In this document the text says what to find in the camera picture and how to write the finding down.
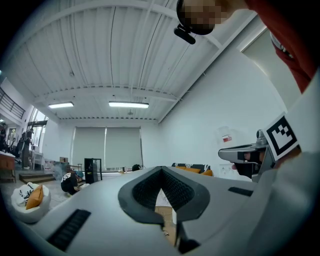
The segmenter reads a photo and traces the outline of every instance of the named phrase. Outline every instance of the red fabric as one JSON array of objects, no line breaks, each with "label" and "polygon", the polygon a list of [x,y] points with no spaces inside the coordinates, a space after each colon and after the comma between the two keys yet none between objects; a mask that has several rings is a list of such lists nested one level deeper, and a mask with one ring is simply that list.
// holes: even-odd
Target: red fabric
[{"label": "red fabric", "polygon": [[245,1],[293,56],[289,57],[274,45],[276,54],[288,65],[303,93],[319,65],[319,45],[316,46],[319,26],[312,21],[318,17],[317,8],[289,0]]}]

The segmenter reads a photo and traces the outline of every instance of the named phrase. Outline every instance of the staircase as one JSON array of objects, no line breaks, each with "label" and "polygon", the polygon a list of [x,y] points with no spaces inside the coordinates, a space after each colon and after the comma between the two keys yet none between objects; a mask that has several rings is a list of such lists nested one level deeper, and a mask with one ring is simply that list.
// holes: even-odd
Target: staircase
[{"label": "staircase", "polygon": [[31,183],[44,183],[55,181],[55,177],[52,174],[19,174],[19,180],[27,184]]}]

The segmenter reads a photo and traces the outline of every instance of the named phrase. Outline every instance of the ceiling light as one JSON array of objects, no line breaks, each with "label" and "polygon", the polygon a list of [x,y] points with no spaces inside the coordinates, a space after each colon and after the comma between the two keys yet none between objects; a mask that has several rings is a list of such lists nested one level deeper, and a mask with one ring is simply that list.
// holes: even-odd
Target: ceiling light
[{"label": "ceiling light", "polygon": [[50,104],[50,109],[57,109],[57,108],[68,108],[73,107],[74,104],[72,102],[64,102],[64,103],[56,103],[56,104]]},{"label": "ceiling light", "polygon": [[124,101],[109,101],[110,107],[118,108],[141,108],[147,109],[149,107],[148,103],[138,103],[138,102],[124,102]]}]

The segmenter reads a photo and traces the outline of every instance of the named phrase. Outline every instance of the orange pillow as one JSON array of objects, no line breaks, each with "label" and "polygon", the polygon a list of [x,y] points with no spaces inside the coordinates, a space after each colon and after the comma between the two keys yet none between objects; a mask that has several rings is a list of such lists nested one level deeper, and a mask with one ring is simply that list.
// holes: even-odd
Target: orange pillow
[{"label": "orange pillow", "polygon": [[212,170],[206,170],[203,173],[200,173],[202,175],[208,175],[208,176],[213,176]]},{"label": "orange pillow", "polygon": [[28,210],[33,207],[37,207],[38,205],[41,204],[43,198],[44,198],[44,188],[42,185],[39,185],[29,196],[29,199],[26,202],[25,209]]},{"label": "orange pillow", "polygon": [[195,169],[195,168],[185,168],[186,171],[189,171],[189,172],[193,172],[193,173],[200,173],[200,169]]}]

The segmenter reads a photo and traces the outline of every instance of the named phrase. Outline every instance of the railing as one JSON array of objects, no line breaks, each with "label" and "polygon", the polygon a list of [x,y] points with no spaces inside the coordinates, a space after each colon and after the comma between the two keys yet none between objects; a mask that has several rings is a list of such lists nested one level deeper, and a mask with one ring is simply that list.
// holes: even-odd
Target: railing
[{"label": "railing", "polygon": [[12,114],[22,119],[25,110],[16,104],[5,92],[0,88],[0,105],[9,110]]}]

